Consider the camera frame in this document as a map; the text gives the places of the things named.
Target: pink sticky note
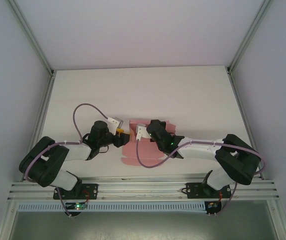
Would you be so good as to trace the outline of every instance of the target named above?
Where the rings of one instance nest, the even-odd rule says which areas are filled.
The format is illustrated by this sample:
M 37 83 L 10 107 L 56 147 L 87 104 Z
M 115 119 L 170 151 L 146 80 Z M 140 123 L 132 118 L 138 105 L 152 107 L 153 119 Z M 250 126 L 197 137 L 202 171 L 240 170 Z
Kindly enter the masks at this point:
M 130 166 L 140 166 L 139 161 L 137 159 L 136 153 L 136 128 L 137 124 L 150 124 L 151 120 L 146 119 L 131 119 L 129 121 L 129 131 L 130 131 L 130 140 L 122 148 L 122 154 L 125 157 L 122 157 L 122 162 L 126 165 Z M 171 124 L 169 121 L 166 121 L 165 129 L 169 133 L 175 134 L 176 126 Z M 154 165 L 161 161 L 165 154 L 158 149 L 158 146 L 155 142 L 150 142 L 150 139 L 141 138 L 138 144 L 138 153 L 139 158 L 145 165 Z

